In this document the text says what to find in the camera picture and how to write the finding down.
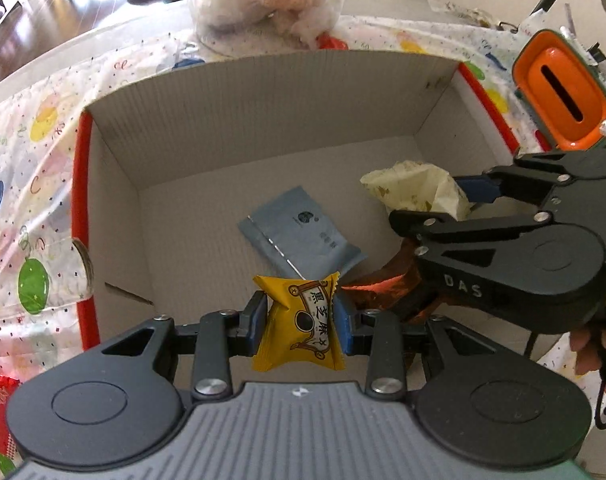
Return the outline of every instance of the silver bolt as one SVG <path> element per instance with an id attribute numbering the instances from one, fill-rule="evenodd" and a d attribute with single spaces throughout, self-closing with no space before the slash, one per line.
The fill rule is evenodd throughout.
<path id="1" fill-rule="evenodd" d="M 201 395 L 218 395 L 227 390 L 227 383 L 222 379 L 201 379 L 195 390 Z"/>
<path id="2" fill-rule="evenodd" d="M 396 394 L 402 387 L 403 383 L 393 377 L 380 377 L 372 381 L 372 390 L 378 394 Z"/>
<path id="3" fill-rule="evenodd" d="M 547 211 L 540 211 L 534 215 L 535 222 L 547 222 L 550 218 L 550 213 Z"/>

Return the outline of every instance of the polka dot tablecloth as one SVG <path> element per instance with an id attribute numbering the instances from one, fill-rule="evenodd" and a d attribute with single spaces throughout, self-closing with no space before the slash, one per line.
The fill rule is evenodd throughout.
<path id="1" fill-rule="evenodd" d="M 526 34 L 468 25 L 342 16 L 321 46 L 395 50 L 464 62 L 513 135 L 539 149 L 514 97 L 511 67 Z M 83 109 L 167 70 L 302 50 L 269 25 L 233 35 L 166 34 L 87 59 L 0 103 L 0 372 L 25 381 L 83 350 L 77 303 L 91 294 L 70 218 Z"/>

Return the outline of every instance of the yellow wrapper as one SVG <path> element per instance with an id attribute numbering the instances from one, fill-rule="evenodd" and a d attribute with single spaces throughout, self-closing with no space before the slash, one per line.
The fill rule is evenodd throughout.
<path id="1" fill-rule="evenodd" d="M 338 272 L 319 281 L 254 277 L 274 300 L 252 360 L 254 370 L 266 372 L 290 361 L 309 361 L 331 370 L 345 368 L 331 314 L 338 279 Z"/>

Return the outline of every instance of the blue packet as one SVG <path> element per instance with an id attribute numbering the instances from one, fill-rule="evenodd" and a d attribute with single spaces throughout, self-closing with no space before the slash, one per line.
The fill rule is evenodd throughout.
<path id="1" fill-rule="evenodd" d="M 280 278 L 322 280 L 366 258 L 300 186 L 259 207 L 238 227 Z"/>

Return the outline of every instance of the orange lid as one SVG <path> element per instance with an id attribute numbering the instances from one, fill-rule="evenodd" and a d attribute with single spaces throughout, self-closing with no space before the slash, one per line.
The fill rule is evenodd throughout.
<path id="1" fill-rule="evenodd" d="M 562 150 L 586 150 L 602 135 L 606 94 L 585 63 L 551 30 L 536 33 L 512 76 Z"/>

